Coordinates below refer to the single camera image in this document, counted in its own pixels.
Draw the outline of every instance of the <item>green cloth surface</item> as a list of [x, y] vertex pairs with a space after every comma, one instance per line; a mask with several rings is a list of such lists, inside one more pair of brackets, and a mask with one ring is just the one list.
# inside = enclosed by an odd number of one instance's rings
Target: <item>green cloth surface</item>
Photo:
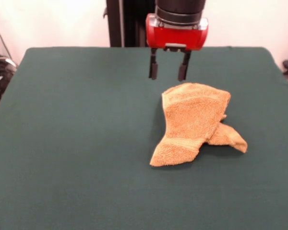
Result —
[[242, 154], [204, 145], [152, 168], [182, 53], [29, 49], [0, 103], [0, 230], [288, 230], [288, 83], [263, 48], [193, 52], [187, 82], [227, 90]]

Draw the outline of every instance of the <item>towel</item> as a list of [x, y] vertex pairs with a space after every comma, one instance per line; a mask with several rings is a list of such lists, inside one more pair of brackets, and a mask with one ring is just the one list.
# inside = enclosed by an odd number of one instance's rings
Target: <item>towel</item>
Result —
[[203, 143], [231, 145], [245, 152], [247, 144], [231, 127], [220, 121], [230, 101], [230, 93], [213, 87], [185, 83], [162, 93], [166, 131], [150, 164], [175, 165], [195, 159]]

